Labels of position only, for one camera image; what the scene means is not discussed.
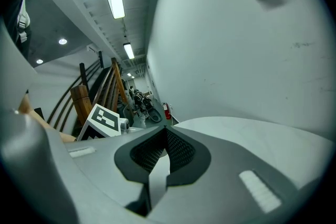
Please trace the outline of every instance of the white wall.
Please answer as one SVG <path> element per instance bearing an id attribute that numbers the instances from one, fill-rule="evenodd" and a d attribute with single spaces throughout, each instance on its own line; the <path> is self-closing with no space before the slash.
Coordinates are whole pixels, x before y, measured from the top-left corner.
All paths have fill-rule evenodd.
<path id="1" fill-rule="evenodd" d="M 141 92 L 148 92 L 150 89 L 147 85 L 145 77 L 138 77 L 134 79 L 135 87 Z"/>
<path id="2" fill-rule="evenodd" d="M 336 42 L 321 0 L 158 0 L 151 30 L 152 77 L 179 121 L 235 116 L 332 133 Z"/>
<path id="3" fill-rule="evenodd" d="M 87 52 L 85 50 L 73 55 L 65 56 L 57 60 L 45 63 L 35 68 L 37 76 L 34 83 L 29 88 L 29 99 L 32 107 L 41 108 L 45 120 L 49 118 L 52 110 L 57 102 L 69 86 L 80 75 L 79 64 L 84 63 L 85 68 L 88 68 L 92 63 L 97 61 L 98 56 L 94 52 Z M 96 74 L 88 82 L 89 88 L 93 85 L 102 69 L 98 69 Z M 68 100 L 70 93 L 66 95 L 60 106 L 58 107 L 52 121 L 51 126 L 54 126 L 61 109 Z M 58 124 L 60 129 L 63 118 L 70 107 L 72 100 L 67 105 L 63 116 Z M 71 134 L 74 124 L 76 122 L 77 113 L 75 107 L 72 108 L 68 120 L 63 129 L 64 133 Z"/>

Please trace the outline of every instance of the black shirt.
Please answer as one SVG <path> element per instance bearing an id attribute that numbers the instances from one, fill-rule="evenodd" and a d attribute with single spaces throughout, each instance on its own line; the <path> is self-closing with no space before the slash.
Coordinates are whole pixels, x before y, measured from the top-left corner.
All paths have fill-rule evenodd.
<path id="1" fill-rule="evenodd" d="M 4 23 L 6 25 L 7 31 L 12 38 L 13 42 L 16 44 L 22 55 L 28 59 L 29 53 L 29 43 L 31 38 L 30 27 L 25 29 L 27 34 L 27 40 L 21 43 L 19 38 L 19 31 L 17 27 L 17 17 L 20 13 L 23 0 L 11 0 L 3 12 Z"/>

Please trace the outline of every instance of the wooden newel post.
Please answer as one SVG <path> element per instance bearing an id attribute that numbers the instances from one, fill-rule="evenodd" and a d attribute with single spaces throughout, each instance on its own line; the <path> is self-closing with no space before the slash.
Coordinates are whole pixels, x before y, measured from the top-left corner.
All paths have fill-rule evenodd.
<path id="1" fill-rule="evenodd" d="M 113 69 L 115 71 L 116 82 L 117 82 L 117 85 L 118 85 L 119 93 L 121 95 L 121 99 L 124 103 L 127 104 L 129 110 L 131 111 L 130 114 L 133 117 L 132 108 L 131 108 L 130 104 L 128 104 L 128 100 L 127 100 L 127 97 L 126 97 L 126 94 L 125 94 L 125 89 L 124 89 L 124 86 L 123 86 L 122 81 L 121 81 L 121 76 L 120 76 L 120 72 L 119 72 L 118 63 L 117 63 L 117 60 L 115 58 L 112 58 L 112 66 L 113 66 Z"/>
<path id="2" fill-rule="evenodd" d="M 75 106 L 78 119 L 82 125 L 85 124 L 91 110 L 92 104 L 86 86 L 79 85 L 70 90 L 71 98 Z"/>

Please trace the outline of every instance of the white tabletop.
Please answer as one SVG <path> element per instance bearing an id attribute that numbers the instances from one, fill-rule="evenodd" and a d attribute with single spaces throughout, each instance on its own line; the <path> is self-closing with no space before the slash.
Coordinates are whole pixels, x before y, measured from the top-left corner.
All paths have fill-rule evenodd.
<path id="1" fill-rule="evenodd" d="M 269 122 L 206 117 L 175 126 L 243 146 L 281 171 L 298 188 L 323 174 L 335 150 L 335 144 L 323 137 Z"/>

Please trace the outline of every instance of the white table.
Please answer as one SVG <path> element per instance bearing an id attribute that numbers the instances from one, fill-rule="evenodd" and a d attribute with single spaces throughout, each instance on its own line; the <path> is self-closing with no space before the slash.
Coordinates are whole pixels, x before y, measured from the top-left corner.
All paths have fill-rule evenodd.
<path id="1" fill-rule="evenodd" d="M 335 150 L 334 143 L 318 135 L 262 121 L 206 117 L 175 126 L 243 146 L 281 171 L 298 188 L 323 174 Z"/>

